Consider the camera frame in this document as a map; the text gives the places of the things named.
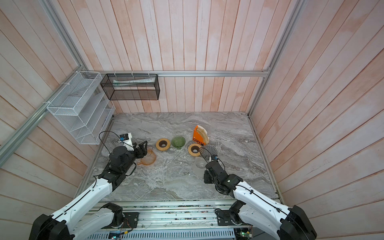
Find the wooden ring dripper stand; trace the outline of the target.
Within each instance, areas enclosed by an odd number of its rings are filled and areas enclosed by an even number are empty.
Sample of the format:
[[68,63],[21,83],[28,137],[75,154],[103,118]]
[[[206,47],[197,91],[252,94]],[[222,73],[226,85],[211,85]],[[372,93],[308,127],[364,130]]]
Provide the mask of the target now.
[[167,151],[170,147],[171,147],[171,142],[169,139],[162,138],[156,142],[156,148],[159,151],[162,151],[162,152]]

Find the clear glass dripper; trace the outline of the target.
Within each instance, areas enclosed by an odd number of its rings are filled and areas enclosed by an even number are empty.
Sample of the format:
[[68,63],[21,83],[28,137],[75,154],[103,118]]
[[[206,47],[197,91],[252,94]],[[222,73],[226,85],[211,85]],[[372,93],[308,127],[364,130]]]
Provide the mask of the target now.
[[215,160],[218,156],[218,151],[217,149],[214,147],[214,146],[210,146],[210,145],[205,145],[205,146],[202,146],[200,149],[199,149],[199,152],[200,152],[200,155],[201,157],[207,162],[209,163],[210,161],[212,160]]

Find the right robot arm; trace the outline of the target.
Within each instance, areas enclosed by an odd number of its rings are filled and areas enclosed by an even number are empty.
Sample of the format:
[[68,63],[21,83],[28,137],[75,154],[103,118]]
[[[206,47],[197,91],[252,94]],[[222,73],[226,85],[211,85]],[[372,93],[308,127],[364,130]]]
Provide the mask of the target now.
[[252,225],[276,240],[315,240],[318,236],[303,209],[261,194],[239,176],[227,174],[218,160],[206,164],[204,182],[236,199],[227,211],[232,224]]

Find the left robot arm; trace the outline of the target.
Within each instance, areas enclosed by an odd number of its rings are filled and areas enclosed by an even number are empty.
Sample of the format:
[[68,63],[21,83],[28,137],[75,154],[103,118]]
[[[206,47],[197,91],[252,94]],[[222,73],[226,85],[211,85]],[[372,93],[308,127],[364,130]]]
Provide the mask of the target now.
[[96,213],[83,217],[101,199],[112,193],[128,177],[128,170],[137,167],[136,160],[148,153],[148,142],[113,149],[109,163],[96,176],[94,183],[70,203],[51,215],[40,215],[34,222],[31,240],[84,240],[104,227],[120,229],[126,221],[123,208],[113,203],[103,205]]

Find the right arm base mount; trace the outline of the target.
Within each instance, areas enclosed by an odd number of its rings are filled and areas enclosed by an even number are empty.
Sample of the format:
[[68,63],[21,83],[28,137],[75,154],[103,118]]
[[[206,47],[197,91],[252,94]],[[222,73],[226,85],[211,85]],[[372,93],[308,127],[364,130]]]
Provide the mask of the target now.
[[241,226],[245,225],[240,218],[240,209],[246,205],[246,203],[237,200],[232,204],[228,210],[215,209],[214,212],[217,216],[217,222],[219,226]]

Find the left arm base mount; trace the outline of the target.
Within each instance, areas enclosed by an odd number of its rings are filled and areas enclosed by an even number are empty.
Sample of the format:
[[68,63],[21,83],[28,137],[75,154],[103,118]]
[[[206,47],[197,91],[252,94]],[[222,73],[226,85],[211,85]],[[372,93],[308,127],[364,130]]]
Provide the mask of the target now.
[[128,227],[134,229],[138,225],[139,212],[127,212],[123,210],[123,207],[114,204],[107,203],[103,205],[100,210],[109,209],[114,213],[112,222],[105,226],[105,228],[121,228]]

